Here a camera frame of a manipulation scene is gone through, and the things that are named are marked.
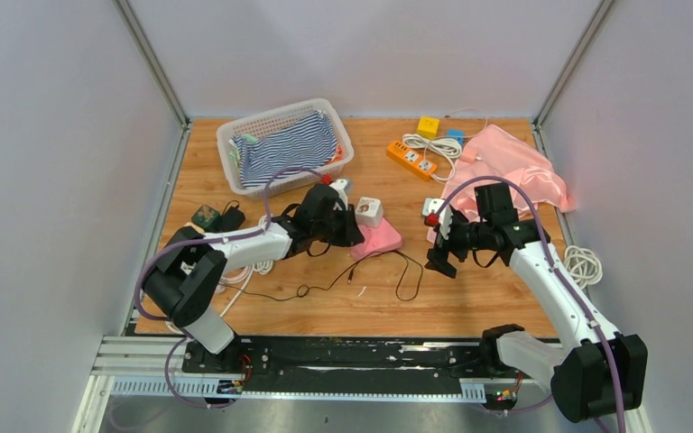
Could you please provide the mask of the pink triangular socket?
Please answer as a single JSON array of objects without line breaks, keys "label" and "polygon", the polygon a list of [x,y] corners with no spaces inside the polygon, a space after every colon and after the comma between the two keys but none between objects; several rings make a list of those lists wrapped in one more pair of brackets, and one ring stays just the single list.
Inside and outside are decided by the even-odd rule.
[{"label": "pink triangular socket", "polygon": [[357,227],[364,241],[350,250],[350,255],[355,261],[362,260],[371,254],[389,252],[402,247],[402,236],[385,218],[378,227],[365,225]]}]

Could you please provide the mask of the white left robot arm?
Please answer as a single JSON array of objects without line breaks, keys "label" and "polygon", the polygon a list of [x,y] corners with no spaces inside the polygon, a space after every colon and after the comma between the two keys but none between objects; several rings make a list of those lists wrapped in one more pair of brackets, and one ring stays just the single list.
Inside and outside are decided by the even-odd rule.
[{"label": "white left robot arm", "polygon": [[220,373],[231,372],[241,351],[233,343],[235,331],[211,305],[220,279],[256,263],[309,253],[315,242],[328,247],[361,244],[355,208],[347,198],[351,188],[348,179],[317,183],[300,204],[262,226],[208,234],[187,226],[144,266],[136,288],[167,321],[204,347],[208,364]]}]

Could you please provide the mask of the yellow cube socket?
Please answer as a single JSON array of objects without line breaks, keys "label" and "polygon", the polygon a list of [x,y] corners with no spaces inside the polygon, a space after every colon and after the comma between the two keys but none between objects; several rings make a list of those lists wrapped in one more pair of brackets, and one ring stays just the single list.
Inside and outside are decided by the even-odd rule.
[{"label": "yellow cube socket", "polygon": [[434,139],[438,136],[440,120],[436,117],[421,116],[417,123],[416,134],[425,139]]}]

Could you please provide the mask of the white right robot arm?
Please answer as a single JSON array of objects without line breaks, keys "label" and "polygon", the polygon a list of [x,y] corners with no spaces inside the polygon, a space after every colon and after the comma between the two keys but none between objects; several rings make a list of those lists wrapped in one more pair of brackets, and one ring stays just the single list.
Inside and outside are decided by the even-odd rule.
[{"label": "white right robot arm", "polygon": [[520,219],[512,201],[513,193],[525,194],[520,187],[496,176],[463,185],[474,189],[478,221],[452,207],[454,193],[423,205],[424,223],[435,234],[427,269],[455,278],[451,256],[464,262],[480,251],[494,252],[531,290],[560,341],[558,347],[544,343],[515,324],[487,329],[480,340],[481,368],[495,377],[510,369],[526,374],[570,422],[612,415],[625,432],[626,412],[642,404],[646,344],[623,334],[573,281],[529,199],[532,217]]}]

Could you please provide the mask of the pink USB charger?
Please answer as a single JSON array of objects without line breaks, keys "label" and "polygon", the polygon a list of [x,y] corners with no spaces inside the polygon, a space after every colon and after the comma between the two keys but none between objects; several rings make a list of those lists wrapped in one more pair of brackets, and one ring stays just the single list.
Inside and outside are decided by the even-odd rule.
[{"label": "pink USB charger", "polygon": [[465,148],[465,149],[462,151],[462,153],[461,153],[459,159],[460,159],[461,161],[465,161],[466,163],[474,163],[475,161],[480,161],[480,160],[481,160],[481,156],[480,156],[480,154],[479,154],[478,149],[476,149],[476,148],[471,148],[471,149]]}]

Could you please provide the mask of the blue plug adapter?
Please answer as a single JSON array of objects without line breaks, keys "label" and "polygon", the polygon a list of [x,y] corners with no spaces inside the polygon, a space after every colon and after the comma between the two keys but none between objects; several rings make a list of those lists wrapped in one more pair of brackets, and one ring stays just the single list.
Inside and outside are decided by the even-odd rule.
[{"label": "blue plug adapter", "polygon": [[466,141],[465,133],[457,129],[448,129],[446,131],[446,137],[455,140],[460,146],[463,146]]}]

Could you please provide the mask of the white tiger cube socket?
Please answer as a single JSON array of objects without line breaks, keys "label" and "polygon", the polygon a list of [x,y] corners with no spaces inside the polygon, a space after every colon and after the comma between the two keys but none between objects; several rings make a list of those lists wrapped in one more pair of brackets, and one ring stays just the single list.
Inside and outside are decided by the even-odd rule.
[{"label": "white tiger cube socket", "polygon": [[379,198],[361,197],[355,209],[359,226],[377,228],[383,221],[383,204]]}]

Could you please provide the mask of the orange USB power strip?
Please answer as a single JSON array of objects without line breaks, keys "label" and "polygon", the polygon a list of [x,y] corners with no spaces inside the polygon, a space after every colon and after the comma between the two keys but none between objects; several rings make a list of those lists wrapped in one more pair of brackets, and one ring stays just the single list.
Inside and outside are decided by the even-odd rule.
[{"label": "orange USB power strip", "polygon": [[424,181],[430,181],[437,170],[437,165],[426,159],[422,153],[407,144],[394,141],[386,148],[386,155],[404,169]]}]

